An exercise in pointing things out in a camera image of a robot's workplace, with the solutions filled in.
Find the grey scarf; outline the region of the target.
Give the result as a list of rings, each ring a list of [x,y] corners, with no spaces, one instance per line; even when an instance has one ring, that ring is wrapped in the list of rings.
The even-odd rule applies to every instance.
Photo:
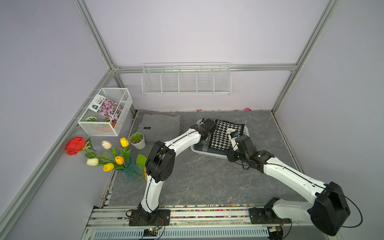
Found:
[[[147,142],[166,142],[180,135],[182,120],[180,116],[144,114],[138,132],[144,134]]]

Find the small houndstooth scarf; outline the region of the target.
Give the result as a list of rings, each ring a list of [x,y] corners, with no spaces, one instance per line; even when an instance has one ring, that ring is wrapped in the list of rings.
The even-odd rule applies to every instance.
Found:
[[[231,141],[229,140],[227,129],[232,128],[237,131],[237,133],[241,136],[244,133],[245,124],[235,124],[224,120],[215,120],[216,128],[213,134],[211,134],[209,140],[209,147],[219,149],[219,150],[227,150],[232,148]]]

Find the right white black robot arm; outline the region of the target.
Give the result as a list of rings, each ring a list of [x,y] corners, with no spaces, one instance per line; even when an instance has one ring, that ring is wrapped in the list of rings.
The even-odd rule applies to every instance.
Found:
[[[230,162],[240,161],[246,168],[273,177],[301,195],[305,201],[272,198],[262,210],[269,222],[275,219],[298,220],[313,224],[329,236],[335,236],[351,211],[342,188],[334,183],[315,180],[291,168],[273,154],[257,150],[250,137],[230,133],[231,147],[226,151]]]

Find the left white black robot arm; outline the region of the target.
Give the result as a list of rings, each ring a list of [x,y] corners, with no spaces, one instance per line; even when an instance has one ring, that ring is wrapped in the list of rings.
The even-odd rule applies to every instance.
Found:
[[[215,127],[215,121],[205,119],[173,140],[154,143],[145,163],[148,180],[144,197],[138,205],[138,212],[147,223],[152,223],[157,218],[160,193],[165,180],[174,170],[176,157],[191,146],[205,141]]]

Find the navy blue striped scarf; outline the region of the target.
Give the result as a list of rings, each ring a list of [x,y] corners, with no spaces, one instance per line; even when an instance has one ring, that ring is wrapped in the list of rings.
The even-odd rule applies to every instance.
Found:
[[[197,153],[200,155],[213,156],[217,158],[227,157],[225,151],[209,147],[208,143],[205,143],[205,142],[191,146],[191,150],[194,153]]]

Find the white plastic perforated basket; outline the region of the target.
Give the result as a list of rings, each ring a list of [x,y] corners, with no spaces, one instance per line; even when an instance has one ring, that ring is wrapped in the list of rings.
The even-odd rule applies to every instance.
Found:
[[[191,150],[199,155],[226,160],[226,151],[233,147],[231,137],[249,136],[249,130],[245,124],[235,124],[218,119],[215,120],[215,123],[214,132],[207,140],[193,145]]]

